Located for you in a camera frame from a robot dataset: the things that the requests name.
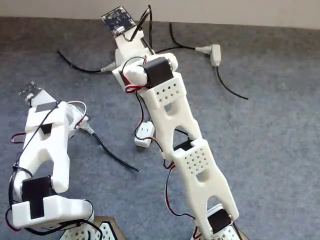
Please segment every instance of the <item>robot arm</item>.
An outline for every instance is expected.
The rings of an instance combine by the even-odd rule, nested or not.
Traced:
[[[13,225],[16,228],[51,227],[65,221],[90,219],[93,217],[91,203],[57,195],[69,187],[68,139],[74,123],[83,114],[67,102],[56,102],[43,89],[38,91],[40,88],[34,83],[31,85],[22,91],[24,97],[30,97],[27,102],[32,108],[25,125],[26,136],[17,160],[18,168],[12,175],[14,191],[21,200],[10,203]],[[52,175],[33,177],[40,165],[50,160]]]
[[[234,198],[191,113],[182,76],[175,72],[177,59],[167,53],[148,56],[147,61],[141,66],[128,66],[124,74],[132,84],[149,84],[150,88],[143,88],[139,94],[151,115],[162,155],[174,162],[181,175],[195,226],[205,239],[214,239],[225,230],[229,231],[232,222],[239,217]],[[165,109],[167,105],[171,105],[169,111]],[[183,127],[189,139],[174,147],[177,127]],[[208,199],[212,196],[221,204],[207,210]]]

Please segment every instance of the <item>white connector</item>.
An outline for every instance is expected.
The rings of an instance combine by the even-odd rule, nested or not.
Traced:
[[[142,147],[142,148],[148,148],[151,143],[151,139],[148,137],[153,137],[155,133],[155,126],[151,121],[143,122],[141,123],[140,127],[136,131],[136,136],[134,138],[135,145]]]
[[[197,52],[210,55],[210,63],[213,67],[218,67],[221,63],[221,48],[219,44],[210,46],[196,47]]]
[[[102,73],[104,73],[104,72],[112,72],[112,71],[115,70],[116,68],[117,68],[116,62],[114,61],[114,62],[110,63],[109,65],[101,68],[100,71],[101,71]]]

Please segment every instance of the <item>black cable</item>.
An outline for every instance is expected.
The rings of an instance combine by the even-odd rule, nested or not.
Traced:
[[[169,166],[166,166],[166,159],[165,159],[165,158],[163,159],[163,167],[164,167],[165,169],[170,169],[173,164],[174,164],[174,162],[172,161],[172,162],[169,164]]]
[[[140,20],[139,20],[139,23],[137,24],[137,26],[136,26],[136,28],[135,28],[135,30],[134,30],[131,38],[130,38],[130,39],[127,39],[127,38],[125,37],[125,35],[123,35],[124,39],[125,39],[127,42],[132,42],[132,41],[135,39],[138,31],[141,29],[142,25],[143,25],[144,22],[146,21],[147,17],[151,14],[151,12],[152,12],[151,6],[148,5],[148,8],[147,8],[147,9],[144,11],[144,13],[142,14],[142,16],[141,16],[141,18],[140,18]]]
[[[123,67],[121,69],[121,72],[124,72],[125,66],[128,64],[129,61],[131,61],[132,59],[143,59],[145,60],[145,58],[143,56],[133,56],[131,58],[129,58],[127,61],[125,61],[125,63],[123,64]]]
[[[183,49],[183,47],[181,47],[181,46],[172,46],[172,47],[168,47],[168,48],[156,51],[155,53],[159,54],[159,53],[162,53],[162,52],[165,52],[165,51],[169,51],[169,50],[172,50],[172,49]]]
[[[219,74],[219,67],[216,66],[215,67],[215,71],[216,71],[216,75],[218,76],[218,79],[220,80],[220,83],[224,86],[225,89],[227,89],[230,93],[232,93],[233,95],[241,98],[241,99],[244,99],[244,100],[249,100],[249,98],[245,97],[245,96],[241,96],[237,93],[235,93],[234,91],[230,90],[225,84],[224,82],[222,81],[221,77],[220,77],[220,74]]]
[[[152,9],[151,9],[151,5],[148,5],[148,8],[150,10],[150,14],[149,14],[149,45],[152,48]]]
[[[195,47],[191,47],[191,46],[186,46],[186,45],[182,45],[181,43],[177,42],[175,36],[174,36],[174,31],[172,28],[172,22],[169,23],[169,32],[170,32],[170,37],[171,40],[177,45],[177,46],[172,46],[172,47],[168,47],[162,50],[159,50],[156,52],[156,54],[168,51],[168,50],[173,50],[173,49],[190,49],[190,50],[196,50]]]
[[[100,144],[100,146],[103,148],[103,150],[109,154],[113,159],[117,160],[119,163],[123,164],[124,166],[135,170],[136,172],[139,172],[139,169],[135,168],[134,166],[131,166],[130,164],[126,163],[125,161],[123,161],[122,159],[120,159],[118,156],[114,155],[105,145],[104,143],[100,140],[100,138],[98,137],[98,135],[94,132],[92,134],[92,136],[94,136],[94,138],[96,139],[96,141]]]
[[[76,69],[78,71],[81,71],[83,73],[87,73],[87,74],[99,74],[101,73],[101,69],[97,69],[97,70],[87,70],[87,69],[83,69],[83,68],[80,68],[76,65],[74,65],[72,62],[70,62],[59,50],[56,51],[60,57],[68,64],[70,65],[71,68],[73,69]]]
[[[184,48],[184,49],[196,50],[195,47],[182,45],[182,44],[180,44],[180,43],[177,42],[177,40],[175,39],[175,36],[174,36],[173,29],[172,29],[172,22],[169,23],[169,31],[170,31],[170,37],[171,37],[172,41],[173,41],[176,45],[178,45],[179,47]]]
[[[235,232],[236,232],[236,234],[238,235],[239,239],[240,239],[240,240],[243,240],[242,237],[241,237],[241,235],[240,235],[240,232],[239,232],[239,230],[238,230],[238,228],[237,228],[237,226],[236,226],[236,224],[235,224],[235,222],[233,222],[232,225],[233,225],[233,227],[234,227],[234,229],[235,229]]]
[[[149,52],[154,55],[155,51],[150,47],[149,43],[146,41],[145,37],[141,38],[142,43],[149,49]]]
[[[189,134],[188,134],[187,132],[185,132],[185,131],[182,131],[182,130],[177,129],[177,128],[175,128],[174,130],[177,131],[177,132],[179,132],[179,133],[182,133],[182,134],[184,134],[184,135],[189,136]]]
[[[138,99],[138,102],[139,102],[139,105],[140,105],[140,109],[141,109],[141,120],[139,122],[139,124],[136,126],[135,130],[134,130],[134,136],[139,139],[139,140],[144,140],[144,139],[152,139],[154,140],[154,142],[158,145],[158,147],[160,148],[161,152],[163,152],[164,150],[162,149],[160,143],[154,138],[154,137],[145,137],[145,138],[140,138],[137,136],[137,131],[140,127],[140,125],[142,124],[142,122],[144,121],[144,118],[145,118],[145,113],[144,113],[144,108],[142,106],[142,103],[141,103],[141,100],[139,98],[139,95],[138,95],[138,91],[135,91],[135,96],[136,98]]]

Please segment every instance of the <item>red wire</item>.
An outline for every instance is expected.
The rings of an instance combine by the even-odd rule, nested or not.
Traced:
[[[24,136],[24,135],[26,135],[26,133],[25,132],[19,132],[19,133],[16,133],[15,135],[13,135],[12,137],[11,137],[11,143],[13,143],[13,144],[24,144],[25,142],[24,141],[15,141],[15,138],[16,137],[18,137],[18,136]]]
[[[177,213],[175,213],[173,210],[172,210],[172,208],[170,207],[170,203],[169,203],[169,199],[168,199],[168,181],[169,181],[169,177],[170,177],[170,174],[171,174],[171,171],[172,171],[172,169],[174,169],[176,166],[173,164],[171,167],[170,167],[170,169],[169,169],[169,174],[168,174],[168,177],[166,178],[166,183],[165,183],[165,187],[164,187],[164,200],[165,200],[165,203],[166,203],[166,206],[167,206],[167,208],[169,209],[169,211],[173,214],[173,215],[175,215],[175,216],[177,216],[177,217],[180,217],[180,216],[188,216],[188,217],[190,217],[190,218],[192,218],[192,219],[196,219],[194,216],[192,216],[192,215],[190,215],[190,214],[188,214],[188,213],[183,213],[183,214],[177,214]]]
[[[198,238],[200,238],[200,237],[202,236],[201,233],[199,233],[199,234],[196,236],[197,231],[198,231],[198,227],[196,226],[195,229],[194,229],[193,235],[192,235],[193,239],[198,239]]]

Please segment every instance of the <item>black wire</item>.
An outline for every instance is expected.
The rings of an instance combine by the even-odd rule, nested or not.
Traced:
[[[76,69],[78,71],[81,71],[83,73],[87,73],[87,74],[99,74],[101,73],[101,69],[97,69],[97,70],[87,70],[87,69],[83,69],[83,68],[80,68],[76,65],[74,65],[72,62],[70,62],[59,50],[56,51],[60,57],[68,64],[70,65],[71,68],[73,69]]]
[[[150,14],[149,14],[149,45],[152,48],[152,9],[151,5],[148,5]]]
[[[171,37],[172,41],[173,41],[176,45],[178,45],[179,47],[184,48],[184,49],[196,50],[195,47],[182,45],[182,44],[180,44],[180,43],[177,42],[177,40],[175,39],[175,36],[174,36],[173,29],[172,29],[172,22],[169,23],[169,31],[170,31],[170,37]]]
[[[182,133],[182,134],[184,134],[184,135],[189,136],[189,134],[188,134],[187,132],[185,132],[185,131],[182,131],[182,130],[177,129],[177,128],[175,128],[174,130],[177,131],[177,132],[179,132],[179,133]]]
[[[125,63],[123,64],[123,67],[121,69],[121,72],[124,72],[125,66],[128,64],[129,61],[131,61],[132,59],[143,59],[145,60],[145,58],[143,56],[133,56],[131,58],[129,58],[127,61],[125,61]]]
[[[169,164],[169,166],[166,166],[166,159],[165,159],[165,158],[163,159],[163,167],[164,167],[165,169],[170,169],[171,166],[172,166],[172,164],[173,164],[173,161]]]
[[[145,118],[144,108],[143,108],[142,103],[141,103],[141,100],[140,100],[140,98],[139,98],[138,91],[135,91],[135,96],[136,96],[136,98],[138,99],[138,102],[139,102],[140,108],[141,108],[141,121],[140,121],[140,123],[138,124],[138,126],[136,126],[136,128],[135,128],[135,130],[134,130],[134,136],[135,136],[137,139],[139,139],[139,140],[144,140],[144,138],[140,138],[140,137],[137,136],[137,131],[138,131],[140,125],[142,124],[142,122],[144,121],[144,118]],[[161,152],[163,152],[163,149],[162,149],[162,147],[160,146],[159,142],[158,142],[158,141],[154,141],[154,142],[158,145],[158,147],[160,148]]]
[[[136,28],[135,28],[135,30],[134,30],[131,38],[130,38],[130,39],[126,39],[125,35],[123,35],[123,36],[124,36],[124,39],[125,39],[126,41],[132,42],[132,41],[135,39],[138,31],[141,29],[142,25],[144,24],[144,22],[146,21],[147,17],[150,15],[150,13],[151,13],[151,7],[150,7],[150,5],[149,5],[148,8],[147,8],[147,9],[144,11],[144,13],[142,14],[142,16],[141,16],[141,18],[140,18],[140,20],[139,20],[139,23],[138,23],[138,25],[136,26]]]
[[[149,43],[146,41],[145,37],[141,38],[142,43],[149,49],[149,52],[154,55],[155,51],[150,47]]]
[[[243,240],[242,237],[241,237],[241,235],[240,235],[240,232],[239,232],[239,230],[238,230],[238,228],[237,228],[237,226],[236,226],[236,224],[235,224],[235,222],[233,222],[232,225],[233,225],[233,227],[234,227],[234,229],[235,229],[235,231],[236,231],[236,234],[238,235],[239,239],[240,239],[240,240]]]
[[[170,175],[171,175],[171,171],[172,171],[174,168],[175,168],[175,166],[172,166],[172,167],[169,168],[169,173],[168,173],[168,176],[167,176],[166,181],[165,181],[165,189],[166,189],[166,191],[165,191],[165,201],[166,201],[167,207],[168,207],[168,209],[170,210],[170,212],[171,212],[173,215],[177,216],[177,217],[188,216],[188,217],[192,218],[193,220],[195,220],[196,218],[195,218],[194,216],[190,215],[189,213],[178,214],[178,213],[175,213],[175,212],[173,211],[173,209],[170,207],[170,202],[169,202],[169,197],[168,197],[168,182],[169,182],[169,177],[170,177]]]
[[[159,53],[162,53],[162,52],[165,52],[165,51],[168,51],[168,50],[172,50],[172,49],[183,49],[183,47],[181,47],[181,46],[172,46],[172,47],[168,47],[168,48],[156,51],[155,53],[159,54]]]
[[[191,46],[186,46],[186,45],[182,45],[181,43],[177,42],[175,36],[174,36],[174,31],[172,28],[172,22],[169,23],[169,32],[170,32],[170,37],[171,40],[177,45],[177,46],[172,46],[172,47],[168,47],[162,50],[159,50],[156,52],[156,54],[168,51],[168,50],[173,50],[173,49],[190,49],[190,50],[196,50],[195,47],[191,47]]]
[[[230,90],[225,84],[224,82],[222,81],[221,77],[220,77],[220,74],[219,74],[219,67],[216,66],[215,67],[215,71],[216,71],[216,75],[218,76],[218,79],[220,80],[220,83],[224,86],[225,89],[227,89],[230,93],[232,93],[233,95],[241,98],[241,99],[245,99],[245,100],[249,100],[249,98],[245,97],[245,96],[241,96],[237,93],[235,93],[234,91]]]
[[[118,156],[114,155],[105,145],[104,143],[100,140],[100,138],[98,137],[98,135],[94,132],[92,134],[92,136],[94,136],[94,138],[96,139],[96,141],[100,144],[100,146],[103,148],[103,150],[109,154],[113,159],[117,160],[119,163],[123,164],[124,166],[135,170],[136,172],[139,172],[139,169],[135,168],[134,166],[131,166],[130,164],[126,163],[125,161],[123,161],[122,159],[120,159]]]

